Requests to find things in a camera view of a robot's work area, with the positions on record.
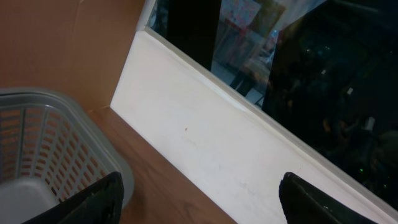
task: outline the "dark glass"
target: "dark glass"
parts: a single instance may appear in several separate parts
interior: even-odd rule
[[[164,35],[159,5],[150,26]],[[397,209],[398,1],[215,7],[211,72]]]

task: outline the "window frame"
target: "window frame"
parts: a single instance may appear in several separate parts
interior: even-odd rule
[[[240,104],[240,106],[246,108],[250,112],[254,113],[257,118],[256,119],[261,119],[263,122],[267,123],[270,128],[274,129],[276,131],[276,135],[278,135],[279,139],[281,141],[288,141],[294,144],[297,148],[300,149],[300,152],[297,152],[300,156],[302,156],[302,153],[305,153],[306,155],[310,156],[314,161],[316,161],[318,164],[314,163],[315,167],[322,166],[328,171],[330,171],[332,174],[337,176],[340,181],[335,180],[333,177],[330,175],[322,172],[325,176],[333,180],[336,184],[338,184],[342,188],[346,188],[345,185],[348,185],[349,187],[353,188],[355,191],[357,191],[360,195],[362,195],[365,199],[369,200],[371,203],[373,203],[375,206],[380,208],[384,213],[388,214],[391,218],[396,220],[398,222],[398,211],[392,208],[388,203],[383,201],[381,198],[379,198],[377,195],[374,195],[369,189],[367,189],[365,186],[354,180],[350,175],[348,175],[346,172],[341,170],[339,167],[334,165],[332,162],[330,162],[327,158],[323,157],[319,152],[317,152],[314,148],[310,147],[308,144],[303,142],[301,139],[299,139],[297,136],[292,134],[289,130],[284,128],[281,124],[279,124],[277,121],[273,120],[268,114],[263,112],[260,108],[256,107],[254,104],[250,103],[245,97],[240,95],[236,90],[232,89],[229,85],[227,85],[225,82],[220,80],[215,74],[213,74],[211,71],[207,70],[205,67],[200,65],[198,62],[194,61],[192,58],[190,58],[187,54],[182,52],[180,49],[178,49],[176,46],[172,45],[168,40],[166,40],[164,37],[156,33],[154,30],[152,30],[149,26],[149,19],[152,15],[153,8],[155,7],[155,4],[158,0],[146,0],[139,22],[136,27],[136,32],[137,31],[144,31],[148,33],[151,37],[154,39],[158,40],[161,44],[163,44],[165,47],[167,47],[169,50],[171,50],[173,53],[177,54],[183,61],[188,63],[190,66],[192,66],[194,69],[198,70],[205,78],[209,79],[213,84],[215,84],[217,87],[219,87],[225,94],[229,95],[232,97],[236,102]]]

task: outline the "wooden floor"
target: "wooden floor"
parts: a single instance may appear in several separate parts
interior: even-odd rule
[[[111,108],[90,111],[89,116],[136,179],[120,223],[235,223]]]

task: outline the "laundry basket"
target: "laundry basket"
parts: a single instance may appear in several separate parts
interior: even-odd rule
[[[0,90],[0,223],[24,222],[118,171],[126,161],[73,100],[36,88]]]

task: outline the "glass window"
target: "glass window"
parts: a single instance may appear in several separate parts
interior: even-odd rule
[[[159,0],[155,31],[398,208],[397,1],[220,0],[186,7],[180,40],[176,1]]]

